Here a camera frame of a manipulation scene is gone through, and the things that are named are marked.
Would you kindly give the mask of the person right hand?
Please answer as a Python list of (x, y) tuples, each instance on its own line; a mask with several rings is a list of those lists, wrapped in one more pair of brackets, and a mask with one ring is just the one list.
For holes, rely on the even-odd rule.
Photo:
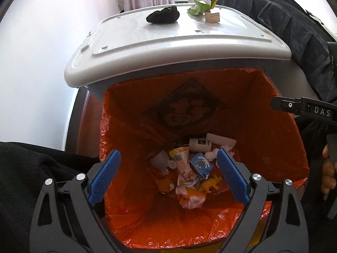
[(322, 166), (322, 185), (321, 190), (324, 195), (327, 195), (336, 187), (336, 163), (330, 161), (330, 152), (328, 145), (325, 146), (322, 152), (324, 163)]

